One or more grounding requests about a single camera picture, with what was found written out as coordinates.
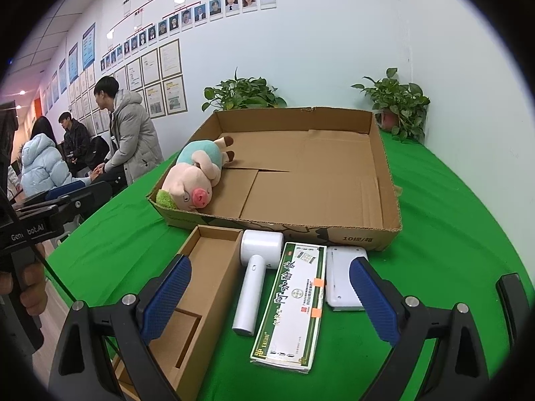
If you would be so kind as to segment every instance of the light blue puffer jacket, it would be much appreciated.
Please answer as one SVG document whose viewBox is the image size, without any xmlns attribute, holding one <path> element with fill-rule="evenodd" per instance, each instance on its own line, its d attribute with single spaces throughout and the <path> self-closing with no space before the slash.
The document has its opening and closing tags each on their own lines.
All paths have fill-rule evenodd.
<svg viewBox="0 0 535 401">
<path fill-rule="evenodd" d="M 44 134 L 37 134 L 22 148 L 20 183 L 26 196 L 52 190 L 81 180 L 85 185 L 91 178 L 73 178 L 54 142 Z"/>
</svg>

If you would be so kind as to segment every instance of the pothos plant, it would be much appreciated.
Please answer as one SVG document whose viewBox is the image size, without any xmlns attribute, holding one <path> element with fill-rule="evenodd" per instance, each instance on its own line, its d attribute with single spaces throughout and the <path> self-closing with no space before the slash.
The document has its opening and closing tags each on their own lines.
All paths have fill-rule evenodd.
<svg viewBox="0 0 535 401">
<path fill-rule="evenodd" d="M 213 105 L 216 111 L 236 108 L 277 108 L 286 107 L 286 101 L 276 95 L 277 89 L 268 86 L 266 79 L 239 79 L 237 69 L 234 79 L 221 81 L 214 88 L 205 88 L 202 111 Z"/>
<path fill-rule="evenodd" d="M 400 84 L 394 78 L 397 68 L 386 70 L 386 78 L 375 81 L 363 77 L 373 83 L 373 87 L 353 84 L 351 87 L 361 89 L 373 101 L 372 109 L 392 112 L 397 116 L 397 124 L 392 127 L 392 136 L 401 141 L 408 138 L 418 140 L 424 137 L 424 123 L 427 106 L 430 103 L 418 84 Z"/>
</svg>

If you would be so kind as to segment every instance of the green and white box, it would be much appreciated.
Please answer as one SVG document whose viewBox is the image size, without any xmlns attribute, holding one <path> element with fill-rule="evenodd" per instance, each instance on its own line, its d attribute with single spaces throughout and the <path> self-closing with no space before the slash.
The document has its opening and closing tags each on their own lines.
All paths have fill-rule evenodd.
<svg viewBox="0 0 535 401">
<path fill-rule="evenodd" d="M 307 373 L 323 307 L 327 247 L 286 243 L 250 360 Z"/>
</svg>

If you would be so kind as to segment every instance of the cardboard box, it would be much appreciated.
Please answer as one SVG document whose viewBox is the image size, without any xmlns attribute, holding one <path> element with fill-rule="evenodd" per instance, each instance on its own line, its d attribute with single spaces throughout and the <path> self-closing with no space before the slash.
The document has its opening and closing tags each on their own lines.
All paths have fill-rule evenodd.
<svg viewBox="0 0 535 401">
<path fill-rule="evenodd" d="M 373 114 L 342 108 L 264 108 L 213 113 L 192 140 L 230 135 L 235 159 L 196 212 L 156 203 L 171 226 L 280 231 L 289 241 L 383 250 L 401 230 Z"/>
<path fill-rule="evenodd" d="M 322 318 L 327 247 L 286 243 L 250 360 L 308 373 Z"/>
<path fill-rule="evenodd" d="M 149 349 L 182 401 L 197 398 L 236 283 L 241 281 L 242 233 L 198 226 L 178 251 L 189 255 L 192 279 L 161 337 Z M 121 361 L 116 361 L 115 372 L 122 391 L 139 401 Z"/>
</svg>

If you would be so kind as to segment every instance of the plush toy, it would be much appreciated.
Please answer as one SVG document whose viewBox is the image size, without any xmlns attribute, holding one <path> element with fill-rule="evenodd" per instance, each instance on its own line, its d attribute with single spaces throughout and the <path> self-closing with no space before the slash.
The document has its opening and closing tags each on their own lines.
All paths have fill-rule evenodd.
<svg viewBox="0 0 535 401">
<path fill-rule="evenodd" d="M 221 178 L 221 168 L 234 159 L 234 152 L 222 152 L 232 145 L 232 137 L 188 143 L 170 168 L 156 203 L 171 209 L 197 211 L 212 200 L 212 187 Z"/>
</svg>

